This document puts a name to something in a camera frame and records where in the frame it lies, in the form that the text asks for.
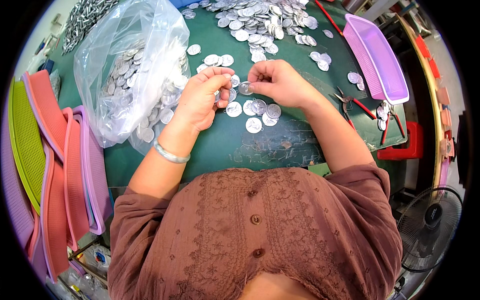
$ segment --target brown blouse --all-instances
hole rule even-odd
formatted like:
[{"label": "brown blouse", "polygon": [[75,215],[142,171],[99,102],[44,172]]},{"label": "brown blouse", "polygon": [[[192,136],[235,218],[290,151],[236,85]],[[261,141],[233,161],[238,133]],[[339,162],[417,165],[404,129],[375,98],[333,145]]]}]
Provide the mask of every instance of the brown blouse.
[{"label": "brown blouse", "polygon": [[118,299],[237,299],[259,272],[320,299],[385,299],[402,245],[388,174],[371,165],[320,177],[302,168],[232,168],[171,201],[115,202],[108,289]]}]

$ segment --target wooden shelf edge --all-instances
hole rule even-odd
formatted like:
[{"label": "wooden shelf edge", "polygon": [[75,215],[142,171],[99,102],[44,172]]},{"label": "wooden shelf edge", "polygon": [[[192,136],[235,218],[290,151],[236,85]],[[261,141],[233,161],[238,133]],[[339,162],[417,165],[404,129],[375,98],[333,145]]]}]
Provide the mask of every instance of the wooden shelf edge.
[{"label": "wooden shelf edge", "polygon": [[402,27],[405,29],[407,36],[412,43],[415,52],[420,61],[420,65],[423,69],[423,73],[425,74],[425,78],[427,79],[427,85],[430,92],[430,98],[432,100],[432,109],[433,109],[433,121],[435,123],[435,167],[433,170],[433,181],[432,186],[437,186],[440,184],[440,171],[442,169],[442,161],[443,157],[440,154],[440,141],[444,138],[444,131],[442,127],[442,121],[440,119],[440,106],[437,101],[437,81],[430,69],[430,65],[428,60],[422,55],[420,52],[420,48],[417,45],[415,39],[415,33],[410,25],[398,14],[395,17],[400,21]]}]

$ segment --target woman's arm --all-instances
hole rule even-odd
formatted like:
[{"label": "woman's arm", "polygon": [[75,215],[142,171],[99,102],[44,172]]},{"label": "woman's arm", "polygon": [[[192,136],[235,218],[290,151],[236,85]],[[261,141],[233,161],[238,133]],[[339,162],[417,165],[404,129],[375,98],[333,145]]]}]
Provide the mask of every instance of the woman's arm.
[{"label": "woman's arm", "polygon": [[261,61],[248,74],[251,91],[300,108],[332,172],[373,162],[367,146],[338,110],[284,60]]},{"label": "woman's arm", "polygon": [[[207,68],[188,81],[172,120],[158,137],[158,143],[166,151],[176,156],[188,156],[200,131],[212,124],[217,107],[227,106],[233,74],[229,68]],[[214,92],[219,89],[222,90],[222,100],[215,105]],[[139,194],[171,200],[178,190],[185,165],[165,159],[152,148],[128,186]]]}]

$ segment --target white wall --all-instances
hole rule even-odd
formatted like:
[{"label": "white wall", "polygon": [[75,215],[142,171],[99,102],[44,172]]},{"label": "white wall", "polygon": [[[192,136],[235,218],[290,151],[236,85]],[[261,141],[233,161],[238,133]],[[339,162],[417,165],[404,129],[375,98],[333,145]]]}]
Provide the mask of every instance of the white wall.
[{"label": "white wall", "polygon": [[70,10],[78,0],[54,0],[50,7],[45,11],[44,15],[38,21],[38,24],[32,31],[29,39],[27,40],[22,54],[20,55],[17,65],[15,67],[15,79],[19,79],[20,76],[27,70],[28,63],[34,56],[34,53],[42,39],[47,38],[47,36],[52,33],[57,35],[59,33],[60,26],[53,25],[51,21],[57,13],[60,13],[60,18],[58,22],[60,24],[65,24],[67,17],[70,13]]}]

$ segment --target red plastic stool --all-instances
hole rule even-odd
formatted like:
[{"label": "red plastic stool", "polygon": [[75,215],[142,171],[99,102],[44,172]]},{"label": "red plastic stool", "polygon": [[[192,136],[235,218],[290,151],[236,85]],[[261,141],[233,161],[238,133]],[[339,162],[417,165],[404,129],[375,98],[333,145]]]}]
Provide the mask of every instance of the red plastic stool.
[{"label": "red plastic stool", "polygon": [[402,160],[423,157],[423,128],[416,122],[407,121],[408,141],[402,148],[392,146],[377,151],[378,159]]}]

